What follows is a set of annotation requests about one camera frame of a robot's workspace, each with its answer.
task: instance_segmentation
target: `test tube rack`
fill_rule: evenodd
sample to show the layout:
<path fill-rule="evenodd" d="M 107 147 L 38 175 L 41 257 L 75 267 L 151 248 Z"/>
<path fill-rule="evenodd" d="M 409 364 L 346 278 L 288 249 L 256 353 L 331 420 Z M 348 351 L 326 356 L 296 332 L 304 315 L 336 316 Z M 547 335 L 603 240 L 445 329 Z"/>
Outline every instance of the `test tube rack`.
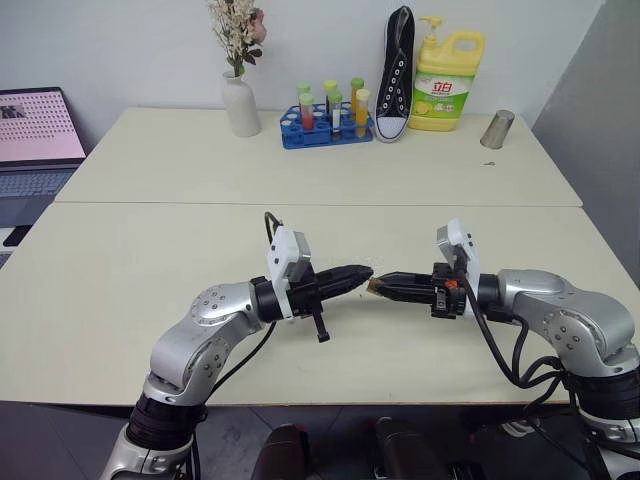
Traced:
<path fill-rule="evenodd" d="M 325 145 L 344 145 L 346 143 L 362 143 L 373 140 L 371 129 L 373 120 L 367 114 L 367 125 L 357 126 L 355 115 L 351 111 L 351 102 L 342 102 L 340 112 L 340 134 L 334 138 L 331 123 L 324 103 L 313 105 L 313 129 L 305 130 L 300 121 L 300 107 L 294 105 L 280 117 L 282 146 L 287 149 L 323 147 Z M 364 128 L 364 135 L 358 137 L 356 130 Z"/>

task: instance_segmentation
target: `laptop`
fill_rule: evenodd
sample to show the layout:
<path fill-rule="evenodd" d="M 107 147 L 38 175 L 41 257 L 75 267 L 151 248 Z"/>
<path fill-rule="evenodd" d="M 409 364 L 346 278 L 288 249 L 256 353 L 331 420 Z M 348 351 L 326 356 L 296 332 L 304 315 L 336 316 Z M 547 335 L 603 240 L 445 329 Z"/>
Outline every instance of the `laptop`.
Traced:
<path fill-rule="evenodd" d="M 0 228 L 33 225 L 84 159 L 60 88 L 0 90 Z"/>

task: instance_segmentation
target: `wire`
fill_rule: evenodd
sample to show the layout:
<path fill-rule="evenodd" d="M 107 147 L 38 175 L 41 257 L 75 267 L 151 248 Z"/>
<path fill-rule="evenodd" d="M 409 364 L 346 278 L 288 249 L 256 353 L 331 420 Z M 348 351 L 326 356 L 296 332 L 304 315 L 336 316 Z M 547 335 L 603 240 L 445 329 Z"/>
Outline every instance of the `wire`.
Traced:
<path fill-rule="evenodd" d="M 558 388 L 558 384 L 560 383 L 560 381 L 561 381 L 561 377 L 559 376 L 556 377 L 549 384 L 549 388 L 547 388 L 547 391 L 543 395 L 541 395 L 540 397 L 538 397 L 536 400 L 534 400 L 533 402 L 531 402 L 529 405 L 525 407 L 524 409 L 525 419 L 527 420 L 531 428 L 533 428 L 538 435 L 540 435 L 544 440 L 546 440 L 547 443 L 553 446 L 556 450 L 558 450 L 564 456 L 571 459 L 576 465 L 588 471 L 587 464 L 583 460 L 578 458 L 574 453 L 572 453 L 567 447 L 562 445 L 558 440 L 556 440 L 555 438 L 550 436 L 547 432 L 542 430 L 542 428 L 540 428 L 535 423 L 535 421 L 533 421 L 533 419 L 531 418 L 531 410 L 541 405 L 542 403 L 544 403 L 551 395 L 553 395 L 553 392 L 555 392 L 556 388 Z"/>
<path fill-rule="evenodd" d="M 186 461 L 187 475 L 189 476 L 190 479 L 193 479 L 192 453 L 193 453 L 193 450 L 189 450 L 189 454 L 187 455 L 187 461 Z"/>
<path fill-rule="evenodd" d="M 262 340 L 260 340 L 260 343 L 258 343 L 258 345 L 256 345 L 255 348 L 253 350 L 251 350 L 247 354 L 246 357 L 244 357 L 242 360 L 240 360 L 240 362 L 238 362 L 238 364 L 235 367 L 233 367 L 231 370 L 229 370 L 220 380 L 218 380 L 215 383 L 215 385 L 213 386 L 213 388 L 209 392 L 209 397 L 211 395 L 213 395 L 215 393 L 215 391 L 218 390 L 224 384 L 224 382 L 229 380 L 234 373 L 236 373 L 238 370 L 240 370 L 242 367 L 244 367 L 246 365 L 246 363 L 249 360 L 251 360 L 256 355 L 256 353 L 258 353 L 260 351 L 260 349 L 262 347 L 264 347 L 264 344 L 267 343 L 267 340 L 269 340 L 269 337 L 271 336 L 271 334 L 273 333 L 275 328 L 276 328 L 276 322 L 273 322 L 269 326 L 269 329 L 267 330 L 267 333 L 265 333 L 264 337 L 262 337 Z"/>
<path fill-rule="evenodd" d="M 200 452 L 198 451 L 198 438 L 195 430 L 193 431 L 191 455 L 193 455 L 193 480 L 200 480 Z"/>
<path fill-rule="evenodd" d="M 269 245 L 271 245 L 271 242 L 273 242 L 273 234 L 272 232 L 272 226 L 271 223 L 273 223 L 273 234 L 275 234 L 276 230 L 278 229 L 278 227 L 281 227 L 282 225 L 284 225 L 280 220 L 278 220 L 275 215 L 271 212 L 264 212 L 264 224 L 265 224 L 265 228 L 267 229 L 267 238 L 269 239 Z M 258 343 L 258 345 L 255 346 L 255 348 L 253 350 L 251 350 L 246 357 L 244 357 L 242 360 L 240 360 L 240 362 L 238 362 L 238 364 L 236 366 L 234 366 L 231 370 L 229 370 L 220 380 L 218 380 L 213 387 L 211 388 L 211 391 L 209 392 L 209 395 L 207 396 L 207 398 L 211 397 L 211 395 L 213 395 L 216 390 L 218 390 L 227 380 L 229 380 L 238 370 L 240 370 L 242 367 L 244 367 L 247 362 L 249 360 L 251 360 L 259 351 L 262 347 L 264 347 L 264 344 L 267 343 L 267 340 L 269 340 L 269 337 L 271 337 L 271 335 L 273 334 L 273 331 L 276 328 L 276 323 L 273 322 L 270 326 L 269 329 L 267 330 L 267 333 L 265 333 L 264 337 L 262 337 L 262 340 L 260 340 L 260 343 Z M 201 472 L 200 472 L 200 452 L 198 451 L 198 439 L 196 438 L 196 431 L 193 431 L 193 443 L 191 445 L 191 451 L 189 453 L 189 458 L 187 458 L 187 474 L 193 479 L 193 480 L 200 480 L 200 476 L 201 476 Z"/>
<path fill-rule="evenodd" d="M 547 387 L 547 390 L 545 391 L 545 393 L 543 393 L 541 396 L 536 398 L 533 402 L 531 402 L 529 405 L 527 405 L 524 408 L 525 420 L 529 423 L 529 425 L 531 425 L 531 428 L 533 428 L 533 430 L 535 430 L 550 445 L 552 445 L 560 453 L 562 453 L 563 455 L 571 459 L 581 468 L 587 470 L 587 465 L 584 461 L 580 460 L 576 455 L 574 455 L 571 451 L 569 451 L 565 446 L 563 446 L 555 438 L 548 435 L 544 430 L 542 430 L 538 425 L 536 425 L 536 423 L 531 418 L 532 410 L 540 406 L 541 404 L 543 404 L 545 401 L 547 401 L 549 397 L 551 397 L 551 395 L 553 395 L 553 393 L 556 391 L 562 379 L 566 376 L 566 372 L 562 367 L 562 362 L 560 362 L 560 359 L 557 357 L 551 357 L 551 356 L 541 357 L 529 366 L 529 368 L 526 370 L 524 375 L 520 376 L 520 356 L 522 354 L 522 348 L 524 346 L 524 342 L 527 339 L 527 335 L 529 333 L 529 324 L 524 318 L 518 315 L 514 315 L 513 320 L 520 325 L 520 333 L 518 334 L 518 338 L 516 339 L 516 343 L 513 348 L 513 353 L 511 356 L 511 369 L 510 369 L 504 357 L 502 356 L 502 352 L 500 352 L 500 349 L 498 348 L 498 345 L 496 344 L 495 339 L 493 338 L 493 334 L 491 333 L 491 330 L 487 325 L 487 321 L 485 320 L 484 315 L 482 314 L 482 311 L 480 310 L 480 305 L 478 304 L 478 300 L 476 299 L 473 293 L 469 280 L 466 278 L 464 274 L 460 275 L 460 280 L 464 285 L 465 291 L 467 293 L 467 297 L 469 299 L 469 305 L 471 306 L 471 310 L 473 310 L 473 314 L 476 317 L 476 322 L 480 327 L 480 331 L 482 332 L 482 335 L 484 336 L 484 339 L 487 342 L 487 345 L 489 346 L 491 353 L 493 354 L 493 358 L 496 360 L 498 366 L 500 367 L 500 370 L 502 370 L 502 373 L 504 373 L 507 379 L 511 383 L 513 383 L 515 386 L 523 389 L 531 388 L 536 385 L 539 385 L 540 383 L 546 380 L 553 379 L 549 384 L 549 386 Z M 554 368 L 555 371 L 544 373 L 534 378 L 533 380 L 531 380 L 531 377 L 543 365 L 550 366 Z"/>
<path fill-rule="evenodd" d="M 529 324 L 524 318 L 519 317 L 518 315 L 514 315 L 513 319 L 520 325 L 521 330 L 516 340 L 516 344 L 514 346 L 513 355 L 511 359 L 513 370 L 509 368 L 509 365 L 507 365 L 507 362 L 502 356 L 502 352 L 500 352 L 500 348 L 498 348 L 498 345 L 496 344 L 496 341 L 493 338 L 493 334 L 489 329 L 489 325 L 487 325 L 487 321 L 485 320 L 484 315 L 480 310 L 480 305 L 478 304 L 478 300 L 476 299 L 476 296 L 473 293 L 473 289 L 471 288 L 471 284 L 469 283 L 469 280 L 466 278 L 464 274 L 461 274 L 460 281 L 464 286 L 464 289 L 467 294 L 467 298 L 469 299 L 469 305 L 471 306 L 471 310 L 473 310 L 473 314 L 476 318 L 476 322 L 480 327 L 480 332 L 482 332 L 482 336 L 487 342 L 487 345 L 489 346 L 489 350 L 491 350 L 493 358 L 498 364 L 498 367 L 500 367 L 500 370 L 502 370 L 502 373 L 505 375 L 505 377 L 507 377 L 507 379 L 512 384 L 514 384 L 516 387 L 523 388 L 523 389 L 532 388 L 546 380 L 556 377 L 559 374 L 559 370 L 562 369 L 562 363 L 560 362 L 560 359 L 558 359 L 557 357 L 547 356 L 547 357 L 539 358 L 538 360 L 533 362 L 531 366 L 527 369 L 527 371 L 524 373 L 524 375 L 520 377 L 519 375 L 520 355 L 522 353 L 522 348 L 527 338 L 527 334 L 529 333 Z M 531 377 L 543 365 L 550 366 L 554 368 L 556 371 L 544 373 L 534 378 L 533 380 L 531 380 Z"/>
<path fill-rule="evenodd" d="M 640 460 L 639 452 L 634 452 L 633 450 L 629 450 L 627 448 L 621 447 L 619 443 L 611 442 L 607 439 L 595 436 L 593 432 L 591 432 L 591 430 L 587 427 L 587 425 L 582 420 L 582 418 L 580 417 L 580 412 L 578 411 L 578 405 L 576 400 L 576 392 L 568 386 L 566 386 L 566 388 L 569 391 L 569 404 L 571 405 L 573 415 L 575 417 L 576 422 L 578 422 L 580 430 L 585 438 L 589 439 L 591 442 L 595 443 L 596 445 L 602 448 L 606 448 L 607 450 L 611 450 L 612 452 L 615 452 L 619 455 L 622 455 L 628 458 L 633 458 L 635 460 Z"/>

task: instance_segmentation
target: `test tube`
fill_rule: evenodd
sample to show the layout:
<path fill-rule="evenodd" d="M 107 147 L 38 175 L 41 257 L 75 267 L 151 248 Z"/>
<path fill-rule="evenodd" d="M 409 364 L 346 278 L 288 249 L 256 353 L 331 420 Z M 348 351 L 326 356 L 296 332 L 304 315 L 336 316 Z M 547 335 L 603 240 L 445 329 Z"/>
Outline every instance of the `test tube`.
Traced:
<path fill-rule="evenodd" d="M 364 88 L 364 80 L 360 77 L 351 79 L 351 111 L 356 111 L 356 92 Z"/>
<path fill-rule="evenodd" d="M 334 139 L 340 138 L 340 113 L 342 112 L 342 94 L 338 90 L 329 92 L 329 120 Z"/>
<path fill-rule="evenodd" d="M 327 97 L 325 98 L 325 113 L 329 115 L 329 93 L 338 89 L 338 82 L 336 80 L 325 80 L 323 85 L 327 92 Z"/>
<path fill-rule="evenodd" d="M 299 101 L 302 128 L 305 130 L 313 130 L 313 95 L 305 92 L 300 95 Z"/>
<path fill-rule="evenodd" d="M 371 92 L 364 88 L 356 92 L 356 136 L 362 138 L 367 133 L 367 121 L 369 120 L 369 97 Z"/>
<path fill-rule="evenodd" d="M 300 108 L 300 95 L 303 93 L 311 93 L 311 84 L 309 82 L 298 82 L 296 83 L 296 98 L 298 99 L 298 108 Z"/>

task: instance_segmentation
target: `pink flower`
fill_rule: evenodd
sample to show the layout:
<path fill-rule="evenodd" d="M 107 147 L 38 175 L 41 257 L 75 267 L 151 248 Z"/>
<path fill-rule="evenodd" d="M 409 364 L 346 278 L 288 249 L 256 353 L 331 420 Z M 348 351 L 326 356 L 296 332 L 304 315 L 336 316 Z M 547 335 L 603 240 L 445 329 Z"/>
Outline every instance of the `pink flower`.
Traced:
<path fill-rule="evenodd" d="M 264 42 L 264 39 L 267 36 L 267 29 L 262 24 L 262 19 L 264 18 L 264 12 L 261 8 L 256 9 L 256 19 L 252 22 L 253 26 L 253 40 L 256 43 Z"/>

